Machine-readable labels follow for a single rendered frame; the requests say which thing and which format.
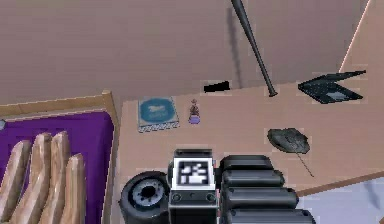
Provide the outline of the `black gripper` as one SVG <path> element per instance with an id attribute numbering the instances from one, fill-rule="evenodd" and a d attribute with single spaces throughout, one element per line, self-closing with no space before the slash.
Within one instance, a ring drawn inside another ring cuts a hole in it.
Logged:
<path id="1" fill-rule="evenodd" d="M 163 172 L 145 171 L 131 178 L 119 200 L 125 224 L 169 224 L 169 192 Z"/>

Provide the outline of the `blue and grey book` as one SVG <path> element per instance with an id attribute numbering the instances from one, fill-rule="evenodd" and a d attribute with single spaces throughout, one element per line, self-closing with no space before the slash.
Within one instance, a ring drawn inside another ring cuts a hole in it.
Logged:
<path id="1" fill-rule="evenodd" d="M 172 97 L 147 97 L 138 101 L 138 132 L 177 128 L 179 117 Z"/>

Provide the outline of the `tan wooden table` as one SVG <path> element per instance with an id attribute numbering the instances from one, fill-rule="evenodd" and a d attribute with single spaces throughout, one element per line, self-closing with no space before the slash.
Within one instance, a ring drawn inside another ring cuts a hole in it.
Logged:
<path id="1" fill-rule="evenodd" d="M 139 133 L 137 104 L 122 108 L 115 188 L 134 175 L 166 170 L 177 148 L 210 148 L 215 159 L 230 154 L 263 154 L 282 171 L 318 224 L 378 224 L 384 217 L 384 79 L 370 73 L 345 81 L 361 101 L 318 104 L 294 84 L 273 98 L 261 87 L 223 96 L 199 95 L 201 121 L 188 122 L 190 96 L 175 99 L 176 129 Z M 308 137 L 301 158 L 276 149 L 269 129 L 296 128 Z"/>

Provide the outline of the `black flat rectangular device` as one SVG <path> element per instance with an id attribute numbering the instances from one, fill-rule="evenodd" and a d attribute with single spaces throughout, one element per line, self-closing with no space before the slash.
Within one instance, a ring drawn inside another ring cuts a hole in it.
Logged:
<path id="1" fill-rule="evenodd" d="M 209 84 L 209 85 L 205 85 L 203 87 L 203 90 L 205 93 L 221 92 L 221 91 L 227 91 L 229 89 L 230 89 L 230 84 L 228 81 L 223 81 L 223 82 L 215 83 L 215 84 Z"/>

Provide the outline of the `dark grey tennis racket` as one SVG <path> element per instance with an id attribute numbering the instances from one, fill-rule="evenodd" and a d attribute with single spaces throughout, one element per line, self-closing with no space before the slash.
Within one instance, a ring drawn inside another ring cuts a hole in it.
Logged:
<path id="1" fill-rule="evenodd" d="M 269 129 L 267 132 L 269 142 L 278 150 L 285 153 L 295 154 L 302 165 L 313 177 L 313 173 L 301 158 L 302 154 L 307 154 L 310 151 L 308 137 L 302 134 L 296 128 Z"/>

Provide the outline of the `black baseball bat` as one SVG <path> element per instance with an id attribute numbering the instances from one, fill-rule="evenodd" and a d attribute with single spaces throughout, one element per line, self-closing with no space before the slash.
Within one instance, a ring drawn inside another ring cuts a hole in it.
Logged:
<path id="1" fill-rule="evenodd" d="M 274 97 L 277 95 L 277 92 L 271 83 L 271 80 L 270 80 L 269 74 L 267 72 L 266 66 L 265 66 L 263 59 L 261 57 L 261 54 L 259 52 L 258 45 L 256 43 L 256 39 L 254 37 L 250 22 L 248 20 L 248 16 L 247 16 L 246 10 L 244 8 L 243 2 L 242 2 L 242 0 L 230 0 L 230 1 L 231 1 L 232 6 L 233 6 L 233 9 L 235 10 L 235 13 L 236 13 L 238 19 L 239 19 L 239 22 L 243 28 L 243 31 L 244 31 L 247 39 L 248 39 L 248 42 L 252 48 L 252 51 L 255 55 L 255 58 L 258 62 L 260 71 L 262 73 L 262 76 L 264 78 L 265 84 L 266 84 L 268 92 L 269 92 L 269 96 Z"/>

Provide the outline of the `black laptop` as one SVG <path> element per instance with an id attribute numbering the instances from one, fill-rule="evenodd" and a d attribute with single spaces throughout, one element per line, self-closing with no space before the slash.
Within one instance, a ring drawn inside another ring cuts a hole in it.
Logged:
<path id="1" fill-rule="evenodd" d="M 338 81 L 364 74 L 365 70 L 326 74 L 302 82 L 298 89 L 321 104 L 360 100 L 362 96 L 338 84 Z"/>

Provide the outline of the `purple bed with wooden frame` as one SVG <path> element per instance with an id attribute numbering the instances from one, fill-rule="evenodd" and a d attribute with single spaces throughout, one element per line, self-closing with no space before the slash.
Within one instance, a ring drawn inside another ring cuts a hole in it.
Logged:
<path id="1" fill-rule="evenodd" d="M 13 146 L 41 133 L 68 134 L 85 164 L 85 224 L 110 224 L 118 118 L 112 93 L 0 105 L 0 182 Z"/>

